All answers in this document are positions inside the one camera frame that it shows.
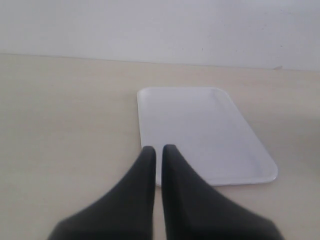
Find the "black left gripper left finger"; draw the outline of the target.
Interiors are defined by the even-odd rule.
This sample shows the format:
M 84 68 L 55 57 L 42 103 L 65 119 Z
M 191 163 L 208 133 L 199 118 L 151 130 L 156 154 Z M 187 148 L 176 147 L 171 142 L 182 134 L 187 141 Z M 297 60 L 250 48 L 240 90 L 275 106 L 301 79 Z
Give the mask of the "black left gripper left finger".
M 151 240 L 156 152 L 142 148 L 124 177 L 102 198 L 59 222 L 50 240 Z

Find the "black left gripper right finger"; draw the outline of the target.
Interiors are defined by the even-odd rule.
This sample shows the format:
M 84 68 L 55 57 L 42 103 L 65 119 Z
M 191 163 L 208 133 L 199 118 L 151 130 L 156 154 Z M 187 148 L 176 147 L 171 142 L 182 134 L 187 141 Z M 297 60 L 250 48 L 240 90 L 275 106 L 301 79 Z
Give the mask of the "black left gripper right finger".
M 162 204 L 168 240 L 282 240 L 269 219 L 213 189 L 175 145 L 162 151 Z

